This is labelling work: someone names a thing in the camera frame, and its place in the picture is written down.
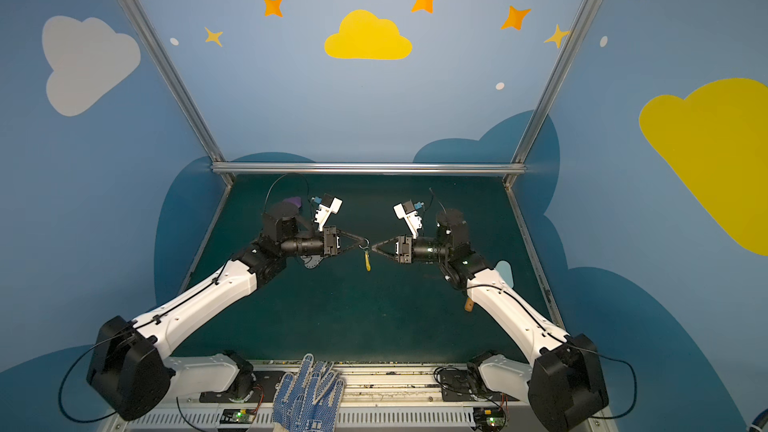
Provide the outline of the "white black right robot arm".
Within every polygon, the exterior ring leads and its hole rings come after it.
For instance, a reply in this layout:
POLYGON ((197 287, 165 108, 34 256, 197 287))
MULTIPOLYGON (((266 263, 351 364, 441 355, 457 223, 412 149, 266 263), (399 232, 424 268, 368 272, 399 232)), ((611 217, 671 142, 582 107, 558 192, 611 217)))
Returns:
POLYGON ((602 365, 595 344, 585 335, 570 335, 526 302, 472 246, 461 211, 437 215, 433 237, 421 234, 416 204, 393 208, 408 234, 373 245, 374 252, 400 264, 436 265, 443 278, 468 301, 484 309, 514 341, 525 359, 513 361, 490 355, 474 365, 475 374, 491 392, 504 393, 528 404, 548 431, 570 431, 609 404, 602 365))

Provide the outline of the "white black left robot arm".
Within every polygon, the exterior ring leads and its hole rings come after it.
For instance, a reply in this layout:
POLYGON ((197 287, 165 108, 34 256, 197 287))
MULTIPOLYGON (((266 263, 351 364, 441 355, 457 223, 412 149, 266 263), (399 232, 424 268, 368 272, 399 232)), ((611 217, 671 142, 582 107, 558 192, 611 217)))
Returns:
POLYGON ((155 408, 181 383, 172 365, 174 350, 193 332, 233 303, 263 288, 287 266, 291 257, 325 258, 368 241, 328 225, 340 199, 325 197, 314 219, 281 201, 262 214, 262 230, 217 271, 169 302, 133 320, 116 316, 99 329, 86 373, 87 383, 124 420, 132 421, 155 408))

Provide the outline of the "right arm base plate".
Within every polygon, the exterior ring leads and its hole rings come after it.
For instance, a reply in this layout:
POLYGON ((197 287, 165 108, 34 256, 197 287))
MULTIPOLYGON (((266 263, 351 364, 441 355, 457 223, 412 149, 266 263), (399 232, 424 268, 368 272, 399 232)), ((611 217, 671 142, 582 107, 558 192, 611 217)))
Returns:
POLYGON ((515 397, 501 392, 492 392, 481 381, 477 372, 454 366, 439 366, 433 372, 433 379, 444 402, 499 402, 516 401, 515 397))

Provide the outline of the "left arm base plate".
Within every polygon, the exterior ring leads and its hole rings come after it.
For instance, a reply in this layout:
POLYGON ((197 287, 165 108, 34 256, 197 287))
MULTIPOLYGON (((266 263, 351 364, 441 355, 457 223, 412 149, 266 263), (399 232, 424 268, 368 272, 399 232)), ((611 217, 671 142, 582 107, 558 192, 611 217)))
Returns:
POLYGON ((279 382, 285 375, 283 370, 254 370, 248 374, 239 373, 235 381, 223 392, 203 392, 201 403, 272 403, 279 382))

